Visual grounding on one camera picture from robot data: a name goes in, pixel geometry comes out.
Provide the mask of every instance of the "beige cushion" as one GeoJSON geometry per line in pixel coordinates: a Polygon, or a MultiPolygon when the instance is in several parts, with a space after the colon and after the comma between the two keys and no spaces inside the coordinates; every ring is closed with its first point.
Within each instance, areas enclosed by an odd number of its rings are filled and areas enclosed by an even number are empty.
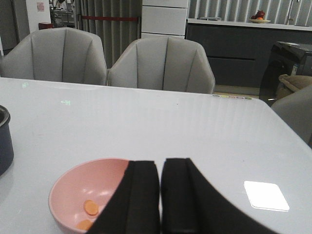
{"type": "Polygon", "coordinates": [[[279,80],[291,91],[296,92],[312,84],[312,77],[309,76],[288,76],[283,74],[279,80]]]}

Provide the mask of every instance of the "glossy table surface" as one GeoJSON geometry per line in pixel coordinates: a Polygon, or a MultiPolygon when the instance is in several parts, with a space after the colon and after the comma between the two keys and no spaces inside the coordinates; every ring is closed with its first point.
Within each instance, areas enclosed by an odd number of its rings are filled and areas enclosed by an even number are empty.
{"type": "Polygon", "coordinates": [[[231,203],[281,234],[312,233],[312,150],[257,99],[0,78],[15,151],[0,176],[0,233],[59,234],[54,182],[101,157],[190,157],[231,203]],[[255,209],[245,181],[276,184],[287,212],[255,209]]]}

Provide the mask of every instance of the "gray cabinet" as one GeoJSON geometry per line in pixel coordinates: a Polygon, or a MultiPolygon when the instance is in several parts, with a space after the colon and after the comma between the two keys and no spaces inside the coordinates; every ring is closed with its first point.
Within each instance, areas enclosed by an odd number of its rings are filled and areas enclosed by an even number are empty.
{"type": "Polygon", "coordinates": [[[205,48],[217,85],[260,88],[274,43],[312,44],[312,31],[188,23],[186,39],[205,48]]]}

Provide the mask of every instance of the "gray chair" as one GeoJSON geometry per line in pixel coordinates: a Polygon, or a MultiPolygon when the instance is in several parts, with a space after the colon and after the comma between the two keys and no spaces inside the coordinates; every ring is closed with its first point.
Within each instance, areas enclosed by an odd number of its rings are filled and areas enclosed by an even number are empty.
{"type": "Polygon", "coordinates": [[[107,68],[99,36],[73,28],[55,28],[25,37],[2,59],[0,75],[104,85],[107,68]]]}
{"type": "Polygon", "coordinates": [[[312,148],[312,85],[271,107],[312,148]]]}
{"type": "Polygon", "coordinates": [[[132,42],[110,69],[109,85],[211,94],[215,78],[200,44],[160,36],[132,42]]]}

